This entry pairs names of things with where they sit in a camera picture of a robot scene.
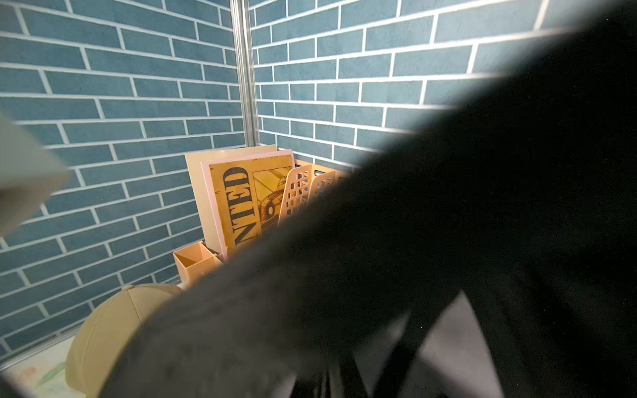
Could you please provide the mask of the black baseball cap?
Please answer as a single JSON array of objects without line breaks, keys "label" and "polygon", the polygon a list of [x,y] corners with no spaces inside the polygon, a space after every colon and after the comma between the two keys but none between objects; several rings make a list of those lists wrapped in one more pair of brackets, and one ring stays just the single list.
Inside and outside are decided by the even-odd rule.
[{"label": "black baseball cap", "polygon": [[264,397],[459,293],[504,394],[636,394],[636,4],[429,122],[166,303],[103,397]]}]

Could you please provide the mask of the beige baseball cap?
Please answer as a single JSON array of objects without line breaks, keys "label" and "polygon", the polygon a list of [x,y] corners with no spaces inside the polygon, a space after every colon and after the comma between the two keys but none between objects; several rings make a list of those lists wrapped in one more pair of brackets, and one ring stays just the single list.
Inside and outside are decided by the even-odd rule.
[{"label": "beige baseball cap", "polygon": [[100,304],[84,321],[66,357],[66,383],[96,397],[118,356],[156,310],[180,295],[177,285],[126,285]]}]

